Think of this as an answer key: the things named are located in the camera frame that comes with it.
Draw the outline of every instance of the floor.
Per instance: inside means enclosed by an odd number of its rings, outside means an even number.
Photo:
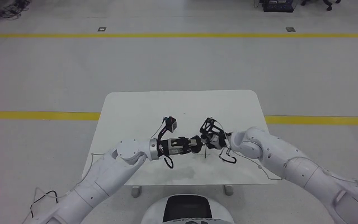
[[[0,20],[0,36],[99,27],[108,34],[357,32],[358,2],[325,9],[322,1],[282,14],[263,13],[253,0],[38,0],[18,20]],[[265,115],[358,116],[357,38],[1,37],[0,52],[0,111],[100,112],[111,92],[251,89]],[[62,194],[79,180],[96,124],[0,119],[2,223],[21,223],[36,186]],[[357,126],[268,127],[320,165],[357,177]],[[240,224],[333,224],[315,198],[286,181],[234,190],[226,197],[218,186],[146,187],[133,199],[123,187],[83,223],[140,223],[162,197],[196,193],[225,205]]]

